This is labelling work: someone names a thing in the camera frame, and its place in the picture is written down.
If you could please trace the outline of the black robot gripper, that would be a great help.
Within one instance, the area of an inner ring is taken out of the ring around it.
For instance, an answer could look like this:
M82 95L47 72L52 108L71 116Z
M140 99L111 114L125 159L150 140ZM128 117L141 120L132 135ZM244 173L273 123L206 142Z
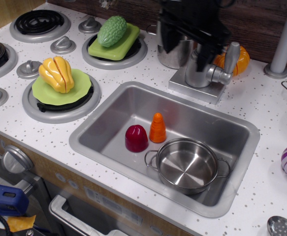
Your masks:
M231 33L219 19L219 11L232 6L230 0L160 0L161 40L166 53L182 35L196 41L197 72L223 51Z

